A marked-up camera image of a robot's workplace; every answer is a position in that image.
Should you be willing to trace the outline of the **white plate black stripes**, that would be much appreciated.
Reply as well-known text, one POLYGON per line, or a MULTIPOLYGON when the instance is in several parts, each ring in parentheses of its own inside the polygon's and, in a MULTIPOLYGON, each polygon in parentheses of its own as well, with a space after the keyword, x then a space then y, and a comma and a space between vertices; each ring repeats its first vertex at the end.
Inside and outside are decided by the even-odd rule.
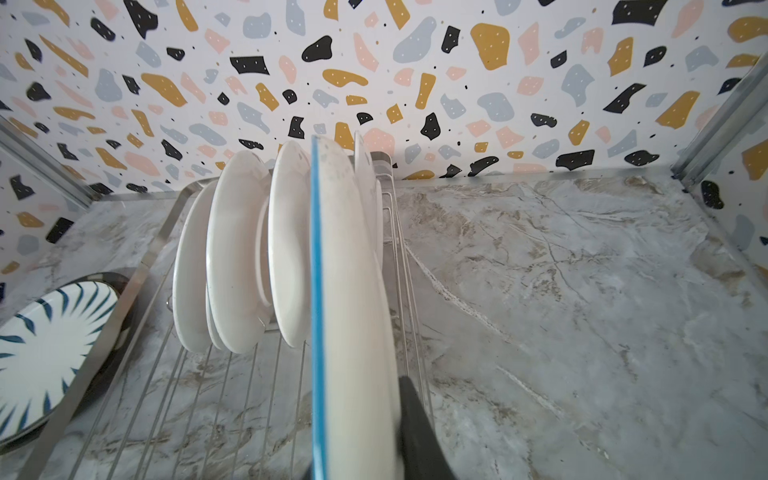
POLYGON ((37 428, 61 403, 118 299, 107 283, 70 283, 1 326, 3 444, 37 428))

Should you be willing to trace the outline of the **fruit pattern blue-rim plate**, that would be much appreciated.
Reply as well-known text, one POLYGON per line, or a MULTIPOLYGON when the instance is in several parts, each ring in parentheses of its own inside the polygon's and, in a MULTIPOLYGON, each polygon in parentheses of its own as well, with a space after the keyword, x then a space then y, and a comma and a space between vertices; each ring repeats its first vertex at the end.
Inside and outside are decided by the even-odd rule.
POLYGON ((311 147, 312 476, 400 479, 397 364, 381 266, 353 166, 311 147))

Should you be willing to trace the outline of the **red pattern white plate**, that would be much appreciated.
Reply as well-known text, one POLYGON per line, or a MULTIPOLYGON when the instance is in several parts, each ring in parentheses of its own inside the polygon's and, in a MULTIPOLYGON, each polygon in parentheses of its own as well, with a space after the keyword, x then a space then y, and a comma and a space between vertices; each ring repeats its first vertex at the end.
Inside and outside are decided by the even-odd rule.
POLYGON ((283 339, 293 348, 311 331, 309 214, 310 157, 289 141, 272 172, 267 240, 274 312, 283 339))

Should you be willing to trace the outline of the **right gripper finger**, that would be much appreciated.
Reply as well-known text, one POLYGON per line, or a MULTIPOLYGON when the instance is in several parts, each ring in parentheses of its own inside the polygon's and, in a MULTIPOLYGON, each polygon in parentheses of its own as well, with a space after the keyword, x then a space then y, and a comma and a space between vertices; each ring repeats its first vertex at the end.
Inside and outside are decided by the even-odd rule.
POLYGON ((427 412, 407 376, 398 379, 401 404, 400 454, 405 479, 455 479, 427 412))

